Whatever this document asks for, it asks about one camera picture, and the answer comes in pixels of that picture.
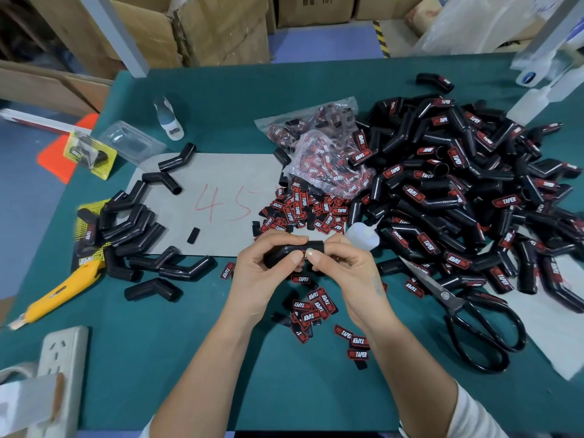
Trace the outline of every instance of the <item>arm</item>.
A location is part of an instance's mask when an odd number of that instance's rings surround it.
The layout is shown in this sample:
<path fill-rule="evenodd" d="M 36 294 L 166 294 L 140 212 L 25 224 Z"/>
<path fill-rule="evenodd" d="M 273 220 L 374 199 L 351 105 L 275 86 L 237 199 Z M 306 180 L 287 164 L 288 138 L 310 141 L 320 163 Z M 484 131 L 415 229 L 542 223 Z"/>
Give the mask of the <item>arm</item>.
<path fill-rule="evenodd" d="M 263 255 L 277 245 L 302 245 L 307 241 L 306 236 L 267 231 L 239 254 L 223 312 L 154 415 L 151 438 L 225 435 L 251 331 L 278 284 L 301 266 L 304 257 L 301 251 L 292 252 L 268 270 Z"/>
<path fill-rule="evenodd" d="M 334 235 L 325 253 L 309 249 L 306 257 L 339 284 L 347 312 L 366 334 L 390 387 L 405 432 L 410 438 L 445 437 L 457 404 L 456 381 L 395 316 L 369 252 Z"/>

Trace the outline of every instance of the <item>yellow and black hazard tape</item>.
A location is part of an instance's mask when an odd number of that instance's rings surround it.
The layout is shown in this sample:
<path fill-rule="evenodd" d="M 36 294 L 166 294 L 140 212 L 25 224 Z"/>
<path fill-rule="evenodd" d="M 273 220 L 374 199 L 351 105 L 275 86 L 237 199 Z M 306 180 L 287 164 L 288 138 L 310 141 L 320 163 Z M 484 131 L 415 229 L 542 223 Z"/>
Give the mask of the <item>yellow and black hazard tape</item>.
<path fill-rule="evenodd" d="M 379 46 L 381 47 L 381 51 L 383 53 L 383 58 L 390 58 L 390 51 L 387 48 L 387 44 L 385 43 L 385 37 L 383 36 L 383 31 L 381 30 L 381 26 L 379 26 L 379 21 L 373 21 L 373 27 L 375 27 L 375 32 L 377 34 L 377 41 L 379 41 Z"/>

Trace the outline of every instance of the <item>forearm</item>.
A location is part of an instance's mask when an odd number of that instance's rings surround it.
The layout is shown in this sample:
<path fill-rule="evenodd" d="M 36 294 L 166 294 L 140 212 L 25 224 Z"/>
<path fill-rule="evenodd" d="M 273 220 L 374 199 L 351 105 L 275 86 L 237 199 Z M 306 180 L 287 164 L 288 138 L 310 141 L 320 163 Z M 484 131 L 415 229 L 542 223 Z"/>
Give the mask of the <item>forearm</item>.
<path fill-rule="evenodd" d="M 253 326 L 222 314 L 168 395 L 151 438 L 223 437 Z"/>
<path fill-rule="evenodd" d="M 395 316 L 366 335 L 408 436 L 445 437 L 457 403 L 456 381 Z"/>

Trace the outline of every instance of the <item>orange object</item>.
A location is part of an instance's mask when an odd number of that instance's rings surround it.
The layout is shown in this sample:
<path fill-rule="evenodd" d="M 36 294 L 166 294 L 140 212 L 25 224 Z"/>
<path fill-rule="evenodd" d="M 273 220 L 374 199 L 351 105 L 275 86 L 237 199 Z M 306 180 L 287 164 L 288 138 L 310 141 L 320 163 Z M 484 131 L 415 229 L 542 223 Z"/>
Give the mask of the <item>orange object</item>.
<path fill-rule="evenodd" d="M 88 114 L 81 118 L 75 125 L 85 127 L 86 129 L 93 129 L 95 123 L 98 122 L 98 118 L 99 114 Z M 67 139 L 69 139 L 69 134 L 60 136 L 44 148 L 37 157 L 37 162 L 40 166 L 54 174 L 65 184 L 69 184 L 69 180 L 77 166 L 73 161 L 63 156 Z"/>

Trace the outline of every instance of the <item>power strip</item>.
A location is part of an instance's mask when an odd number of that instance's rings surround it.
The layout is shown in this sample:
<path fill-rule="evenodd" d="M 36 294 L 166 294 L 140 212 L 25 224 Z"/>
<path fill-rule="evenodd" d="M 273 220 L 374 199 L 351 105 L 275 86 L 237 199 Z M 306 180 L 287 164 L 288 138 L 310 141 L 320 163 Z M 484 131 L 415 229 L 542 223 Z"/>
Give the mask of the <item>power strip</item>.
<path fill-rule="evenodd" d="M 51 332 L 44 338 L 37 375 L 61 372 L 65 390 L 56 420 L 29 427 L 26 438 L 75 438 L 88 336 L 87 327 L 77 326 Z"/>

